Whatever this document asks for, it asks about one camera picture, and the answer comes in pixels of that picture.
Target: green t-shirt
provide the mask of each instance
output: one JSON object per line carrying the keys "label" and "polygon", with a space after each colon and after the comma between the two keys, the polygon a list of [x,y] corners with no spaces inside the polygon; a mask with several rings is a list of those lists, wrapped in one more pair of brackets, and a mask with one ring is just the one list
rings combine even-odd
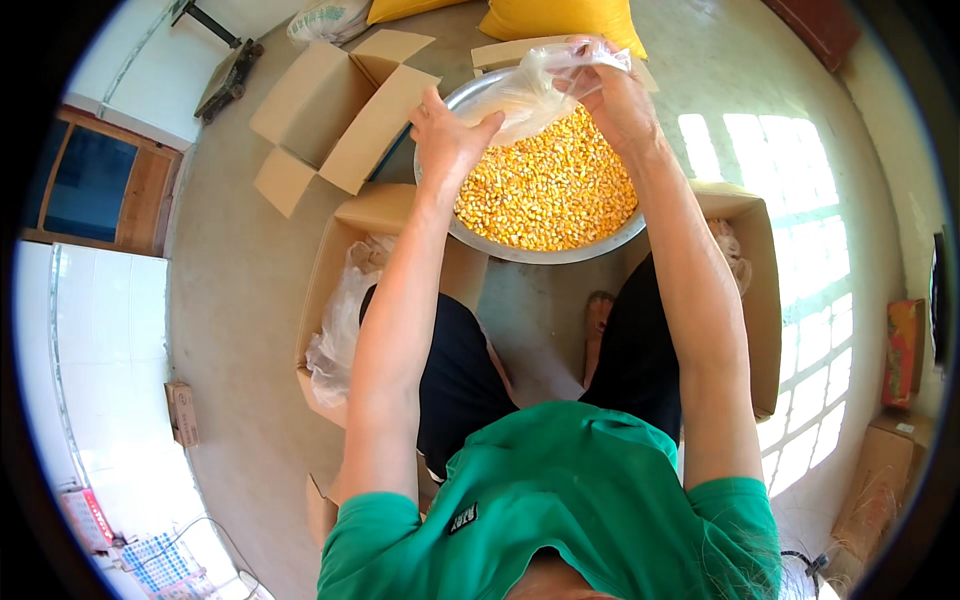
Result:
{"label": "green t-shirt", "polygon": [[776,598],[780,544],[763,483],[684,493],[673,441],[571,401],[512,413],[467,438],[426,521],[395,493],[344,502],[323,553],[328,598],[503,598],[552,546],[619,598]]}

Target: electrical cord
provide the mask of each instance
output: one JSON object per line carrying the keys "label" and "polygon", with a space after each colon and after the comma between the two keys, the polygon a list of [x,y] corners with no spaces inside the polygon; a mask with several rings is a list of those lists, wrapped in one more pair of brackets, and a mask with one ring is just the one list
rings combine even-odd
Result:
{"label": "electrical cord", "polygon": [[821,554],[817,557],[815,561],[811,561],[803,553],[798,552],[797,550],[783,550],[780,552],[781,556],[792,556],[800,559],[806,564],[806,569],[804,569],[804,575],[813,580],[813,597],[816,599],[820,598],[820,580],[817,579],[817,576],[820,575],[820,571],[827,566],[827,555]]}
{"label": "electrical cord", "polygon": [[147,563],[155,561],[156,559],[165,555],[167,553],[167,550],[173,547],[173,545],[177,543],[177,540],[179,540],[183,536],[183,534],[187,532],[188,529],[190,529],[191,527],[193,527],[194,525],[196,525],[197,523],[203,520],[210,521],[211,523],[219,527],[222,532],[224,532],[224,535],[227,536],[227,540],[230,542],[230,545],[233,546],[233,550],[237,553],[237,556],[240,557],[240,560],[244,562],[244,565],[246,566],[247,571],[253,576],[253,580],[256,581],[256,586],[253,587],[253,589],[250,592],[250,595],[248,595],[247,598],[245,598],[245,600],[250,600],[251,598],[253,598],[253,595],[256,593],[256,591],[260,589],[260,578],[257,576],[256,572],[253,570],[253,567],[250,566],[250,562],[247,561],[247,558],[243,555],[242,552],[240,552],[240,548],[238,548],[237,544],[233,542],[233,538],[230,537],[230,532],[227,531],[227,528],[221,525],[213,517],[210,517],[210,516],[198,516],[197,518],[187,523],[186,527],[181,529],[180,532],[177,534],[177,536],[173,538],[169,543],[167,543],[167,545],[163,546],[162,550],[154,554],[154,556],[150,557],[146,561],[141,561],[140,566],[138,568],[131,569],[131,570],[121,568],[120,570],[123,571],[124,573],[133,573],[134,571],[140,568],[143,568],[143,566],[145,566]]}

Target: t-shirt logo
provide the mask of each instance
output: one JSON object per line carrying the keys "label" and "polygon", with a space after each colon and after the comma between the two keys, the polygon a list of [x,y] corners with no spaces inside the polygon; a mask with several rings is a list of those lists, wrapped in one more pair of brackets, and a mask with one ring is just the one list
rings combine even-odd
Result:
{"label": "t-shirt logo", "polygon": [[450,521],[450,528],[447,530],[446,534],[452,536],[453,534],[460,531],[465,525],[471,524],[477,519],[477,503],[474,502],[472,505],[466,507],[460,514],[456,515],[453,520]]}

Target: white wall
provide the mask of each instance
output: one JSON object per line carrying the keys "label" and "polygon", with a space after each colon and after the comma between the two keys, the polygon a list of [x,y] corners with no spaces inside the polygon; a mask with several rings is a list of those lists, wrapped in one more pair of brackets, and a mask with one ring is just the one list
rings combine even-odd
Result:
{"label": "white wall", "polygon": [[51,247],[17,242],[13,263],[13,339],[20,397],[37,458],[54,491],[77,487],[81,477],[60,424],[50,344]]}
{"label": "white wall", "polygon": [[[906,296],[929,301],[933,233],[946,222],[946,195],[924,124],[898,68],[869,34],[853,46],[840,69],[840,77],[863,115],[890,186],[900,232]],[[933,368],[927,328],[924,373],[913,409],[934,417],[943,395],[944,383],[939,371]]]}
{"label": "white wall", "polygon": [[[183,531],[206,510],[187,456],[173,440],[163,393],[168,261],[18,242],[14,264],[21,391],[48,485],[54,492],[78,488],[77,456],[115,533],[143,540]],[[68,427],[60,420],[57,367]],[[248,597],[209,521],[199,521],[182,540],[221,597]],[[101,568],[120,597],[146,598],[131,574],[109,562]]]}
{"label": "white wall", "polygon": [[[128,0],[87,50],[63,101],[184,151],[197,141],[193,116],[227,45],[193,17],[171,27],[171,0]],[[262,36],[300,0],[211,0],[198,6],[235,36]]]}

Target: yellow sack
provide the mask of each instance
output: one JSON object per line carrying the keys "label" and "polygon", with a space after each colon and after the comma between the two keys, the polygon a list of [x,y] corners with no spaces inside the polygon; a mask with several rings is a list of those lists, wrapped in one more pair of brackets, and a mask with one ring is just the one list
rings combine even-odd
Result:
{"label": "yellow sack", "polygon": [[373,0],[370,14],[367,15],[367,24],[393,21],[411,14],[441,9],[461,2],[467,2],[467,0]]}
{"label": "yellow sack", "polygon": [[[374,0],[373,6],[381,1]],[[647,58],[630,18],[628,0],[490,0],[490,11],[480,21],[480,31],[504,41],[594,34],[630,48],[638,58]]]}

